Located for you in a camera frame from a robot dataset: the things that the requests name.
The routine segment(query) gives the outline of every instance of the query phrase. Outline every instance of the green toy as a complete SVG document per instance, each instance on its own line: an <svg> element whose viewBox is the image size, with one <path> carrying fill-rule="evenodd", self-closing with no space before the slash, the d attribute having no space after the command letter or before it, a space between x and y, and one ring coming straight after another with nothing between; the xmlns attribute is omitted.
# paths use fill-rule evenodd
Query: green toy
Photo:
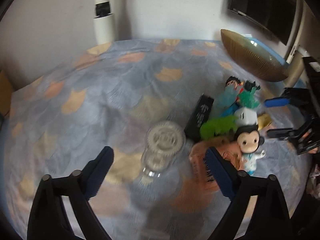
<svg viewBox="0 0 320 240"><path fill-rule="evenodd" d="M247 107L250 109L257 108L259 106L259 102L254 99L254 93L256 92L257 88L253 87L251 92L244 90L238 95L238 104Z"/></svg>
<svg viewBox="0 0 320 240"><path fill-rule="evenodd" d="M203 140L209 140L216 135L226 134L230 130L236 131L235 120L237 117L234 115L211 119L201 126L200 136Z"/></svg>

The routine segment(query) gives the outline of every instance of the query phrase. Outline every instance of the toy pile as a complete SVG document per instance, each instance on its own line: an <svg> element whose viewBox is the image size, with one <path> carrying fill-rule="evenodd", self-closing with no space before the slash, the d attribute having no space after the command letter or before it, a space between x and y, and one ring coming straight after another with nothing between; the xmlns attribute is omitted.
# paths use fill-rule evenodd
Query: toy pile
<svg viewBox="0 0 320 240"><path fill-rule="evenodd" d="M258 130L269 125L271 119L263 114L258 120L255 109L259 102L254 94L259 89L255 82L244 83L231 76L224 92L215 100L202 95L198 101L185 134L196 142L189 159L197 181L204 188L218 188L205 164L209 147L215 147L237 170L245 170L249 175L256 170L256 160L264 157L265 151L257 151L264 143Z"/></svg>

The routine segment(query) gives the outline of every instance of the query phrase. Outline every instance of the metal screw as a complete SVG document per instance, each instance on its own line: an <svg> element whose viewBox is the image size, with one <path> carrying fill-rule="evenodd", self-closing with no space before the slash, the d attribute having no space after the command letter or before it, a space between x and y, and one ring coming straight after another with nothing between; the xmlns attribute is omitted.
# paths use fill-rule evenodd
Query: metal screw
<svg viewBox="0 0 320 240"><path fill-rule="evenodd" d="M81 174L81 170L74 170L72 173L72 176L79 176Z"/></svg>
<svg viewBox="0 0 320 240"><path fill-rule="evenodd" d="M247 174L245 171L243 171L243 170L239 170L239 171L238 171L238 175L239 175L240 177L245 177L245 176L247 176L248 174Z"/></svg>
<svg viewBox="0 0 320 240"><path fill-rule="evenodd" d="M270 174L270 175L269 175L269 178L270 178L271 180L273 180L273 181L276 181L276 180L277 180L277 177L276 177L275 175L273 175L273 174Z"/></svg>
<svg viewBox="0 0 320 240"><path fill-rule="evenodd" d="M42 180L46 181L48 179L50 179L50 175L49 174L45 174L45 175L42 176Z"/></svg>

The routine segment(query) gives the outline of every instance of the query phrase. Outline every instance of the cardboard box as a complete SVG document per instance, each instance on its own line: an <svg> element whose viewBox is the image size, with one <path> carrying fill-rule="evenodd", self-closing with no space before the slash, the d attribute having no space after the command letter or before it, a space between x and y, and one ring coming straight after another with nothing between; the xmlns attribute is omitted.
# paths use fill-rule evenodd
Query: cardboard box
<svg viewBox="0 0 320 240"><path fill-rule="evenodd" d="M13 88L3 70L0 70L0 115L9 117Z"/></svg>

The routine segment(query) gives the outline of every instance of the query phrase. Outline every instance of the brown ribbed bowl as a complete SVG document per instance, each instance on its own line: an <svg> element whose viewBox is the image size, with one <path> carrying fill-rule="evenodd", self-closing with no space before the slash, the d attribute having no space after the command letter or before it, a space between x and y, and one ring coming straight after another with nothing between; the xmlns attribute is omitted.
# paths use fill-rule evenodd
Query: brown ribbed bowl
<svg viewBox="0 0 320 240"><path fill-rule="evenodd" d="M229 30L221 30L221 39L230 57L243 69L265 81L279 82L288 71L259 44Z"/></svg>

